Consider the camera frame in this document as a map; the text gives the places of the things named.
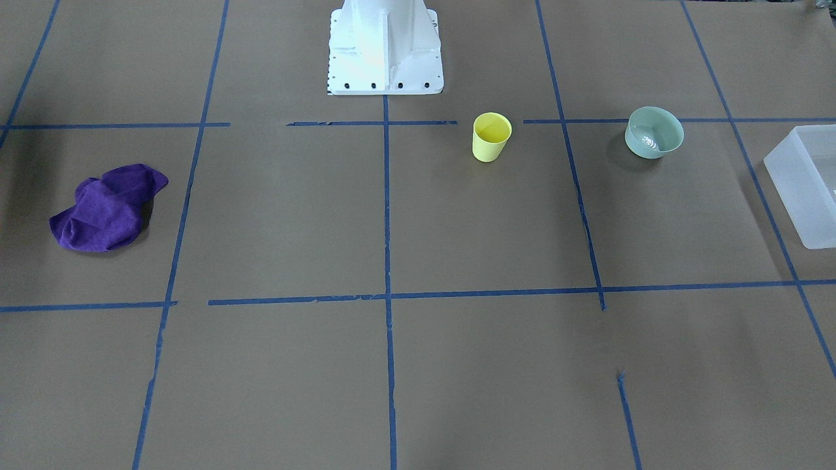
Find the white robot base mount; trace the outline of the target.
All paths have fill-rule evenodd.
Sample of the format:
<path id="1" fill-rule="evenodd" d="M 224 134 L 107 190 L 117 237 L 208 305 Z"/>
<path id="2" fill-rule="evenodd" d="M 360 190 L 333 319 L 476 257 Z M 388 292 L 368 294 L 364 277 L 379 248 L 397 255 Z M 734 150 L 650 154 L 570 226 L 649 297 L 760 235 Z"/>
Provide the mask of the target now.
<path id="1" fill-rule="evenodd" d="M 443 92 L 438 16 L 424 1 L 344 1 L 329 27 L 329 95 Z"/>

